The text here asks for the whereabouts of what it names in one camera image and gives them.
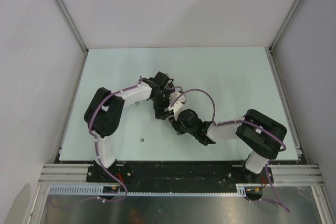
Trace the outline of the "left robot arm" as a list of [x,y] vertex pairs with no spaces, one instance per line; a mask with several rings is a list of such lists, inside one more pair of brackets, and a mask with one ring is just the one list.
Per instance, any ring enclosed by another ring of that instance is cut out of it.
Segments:
[[173,79],[159,71],[154,77],[141,77],[135,85],[118,91],[104,87],[96,91],[84,114],[84,121],[89,134],[95,139],[96,163],[100,165],[97,174],[103,181],[110,182],[116,175],[116,169],[112,166],[116,157],[112,153],[111,135],[119,126],[123,109],[150,100],[155,118],[166,120],[172,115],[168,106],[170,95],[175,90]]

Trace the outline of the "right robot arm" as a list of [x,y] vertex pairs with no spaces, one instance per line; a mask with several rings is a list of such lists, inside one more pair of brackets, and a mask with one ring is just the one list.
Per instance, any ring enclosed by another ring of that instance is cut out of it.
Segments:
[[186,109],[169,117],[178,135],[185,133],[204,146],[239,139],[251,148],[242,168],[243,179],[254,183],[270,160],[287,149],[283,143],[287,129],[261,112],[249,109],[238,119],[222,122],[202,121],[197,113]]

